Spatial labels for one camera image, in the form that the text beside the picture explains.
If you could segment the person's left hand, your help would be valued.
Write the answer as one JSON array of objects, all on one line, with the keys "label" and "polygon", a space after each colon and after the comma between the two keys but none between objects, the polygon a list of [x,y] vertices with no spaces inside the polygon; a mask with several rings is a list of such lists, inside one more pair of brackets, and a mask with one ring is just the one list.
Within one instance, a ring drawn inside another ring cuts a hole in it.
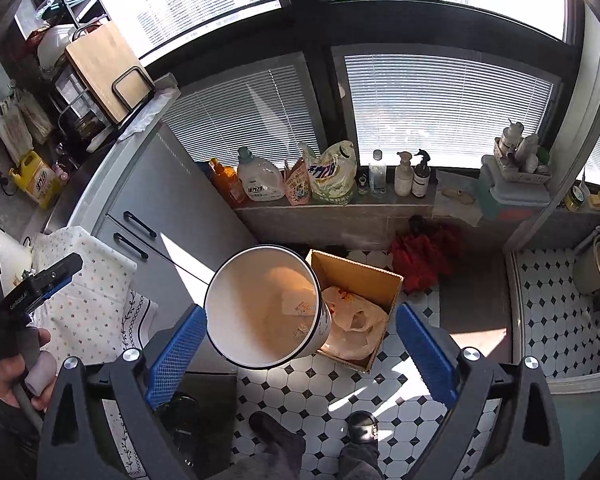
[{"label": "person's left hand", "polygon": [[[18,400],[12,392],[12,386],[18,384],[26,370],[26,363],[20,354],[0,361],[0,400],[12,408],[20,408]],[[31,399],[37,411],[46,411],[53,395],[57,377],[54,376],[39,396]]]}]

